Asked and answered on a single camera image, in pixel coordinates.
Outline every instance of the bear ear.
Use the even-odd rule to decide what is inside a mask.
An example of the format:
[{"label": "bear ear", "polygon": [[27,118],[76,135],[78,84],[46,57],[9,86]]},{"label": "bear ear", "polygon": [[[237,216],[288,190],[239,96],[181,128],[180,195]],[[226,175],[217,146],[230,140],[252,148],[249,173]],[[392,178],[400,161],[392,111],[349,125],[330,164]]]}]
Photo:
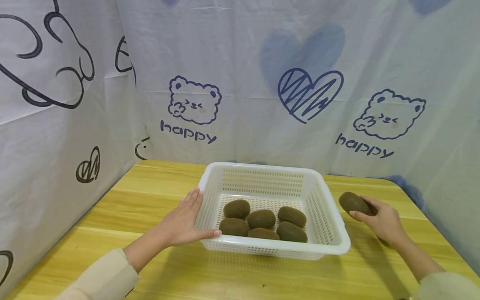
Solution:
[{"label": "bear ear", "polygon": [[218,90],[213,88],[213,87],[209,87],[207,89],[207,92],[210,94],[210,96],[212,96],[213,99],[217,99],[218,97]]},{"label": "bear ear", "polygon": [[175,80],[172,80],[171,82],[171,86],[175,90],[179,90],[186,85],[187,85],[187,81],[185,80],[185,78],[180,76],[178,76],[177,78],[175,78]]}]

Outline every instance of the white backdrop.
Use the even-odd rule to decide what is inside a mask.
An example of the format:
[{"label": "white backdrop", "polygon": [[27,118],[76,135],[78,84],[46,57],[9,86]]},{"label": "white backdrop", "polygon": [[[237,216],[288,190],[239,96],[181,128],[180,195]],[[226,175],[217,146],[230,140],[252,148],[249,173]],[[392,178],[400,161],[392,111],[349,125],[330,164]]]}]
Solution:
[{"label": "white backdrop", "polygon": [[479,13],[2,1],[0,297],[140,159],[388,178],[480,272]]}]

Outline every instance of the bear drawing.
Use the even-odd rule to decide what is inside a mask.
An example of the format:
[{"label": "bear drawing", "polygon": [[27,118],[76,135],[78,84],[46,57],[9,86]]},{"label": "bear drawing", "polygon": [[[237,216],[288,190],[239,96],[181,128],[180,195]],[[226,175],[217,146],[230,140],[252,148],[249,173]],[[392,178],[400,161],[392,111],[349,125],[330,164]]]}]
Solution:
[{"label": "bear drawing", "polygon": [[424,99],[410,99],[385,89],[373,94],[353,127],[366,135],[394,140],[406,134],[425,110]]},{"label": "bear drawing", "polygon": [[177,76],[170,80],[169,89],[168,112],[172,116],[198,125],[216,120],[222,95],[215,85],[198,84]]}]

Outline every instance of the heart drawing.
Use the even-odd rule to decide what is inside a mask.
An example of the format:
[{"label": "heart drawing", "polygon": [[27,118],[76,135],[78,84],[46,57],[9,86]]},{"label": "heart drawing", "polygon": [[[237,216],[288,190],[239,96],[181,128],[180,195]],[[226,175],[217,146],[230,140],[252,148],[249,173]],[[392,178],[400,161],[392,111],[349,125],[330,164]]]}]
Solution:
[{"label": "heart drawing", "polygon": [[162,0],[162,2],[169,7],[173,7],[173,6],[177,5],[179,0]]},{"label": "heart drawing", "polygon": [[416,13],[426,16],[436,12],[452,0],[408,0]]},{"label": "heart drawing", "polygon": [[100,172],[100,149],[95,146],[90,153],[90,159],[84,160],[77,167],[77,181],[89,183],[97,179]]},{"label": "heart drawing", "polygon": [[293,68],[282,75],[277,92],[290,115],[306,124],[335,99],[343,81],[339,71],[328,71],[313,81],[305,70]]},{"label": "heart drawing", "polygon": [[313,77],[333,69],[342,54],[345,30],[326,23],[312,33],[303,45],[287,29],[271,31],[262,43],[259,65],[268,88],[276,94],[280,77],[287,70],[301,68]]}]

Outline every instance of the white plastic basket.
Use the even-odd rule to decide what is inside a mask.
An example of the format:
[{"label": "white plastic basket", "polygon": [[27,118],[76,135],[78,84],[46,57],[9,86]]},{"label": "white plastic basket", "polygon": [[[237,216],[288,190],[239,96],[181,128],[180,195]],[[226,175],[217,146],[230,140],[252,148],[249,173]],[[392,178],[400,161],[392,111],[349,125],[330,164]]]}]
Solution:
[{"label": "white plastic basket", "polygon": [[290,206],[307,216],[308,243],[221,235],[203,240],[207,249],[304,260],[343,255],[350,249],[332,194],[314,170],[216,162],[207,166],[199,186],[204,202],[196,220],[198,230],[218,228],[223,207],[235,199],[247,200],[252,211],[270,209],[277,215],[282,206]]}]

